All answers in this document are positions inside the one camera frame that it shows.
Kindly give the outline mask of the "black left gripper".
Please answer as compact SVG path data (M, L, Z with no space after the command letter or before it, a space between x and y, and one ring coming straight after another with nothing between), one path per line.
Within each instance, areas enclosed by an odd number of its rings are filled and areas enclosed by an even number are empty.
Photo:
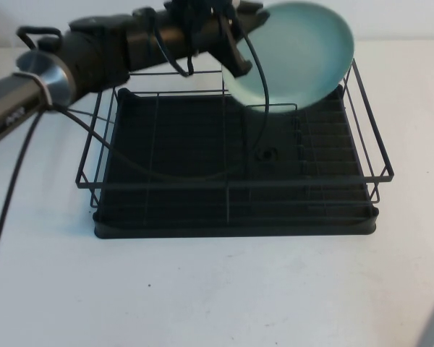
M262 27L270 13L260 2L252 1L199 1L199 20L203 24L203 37L199 48L218 55L218 60L233 77L245 76L252 68L237 48L248 33Z

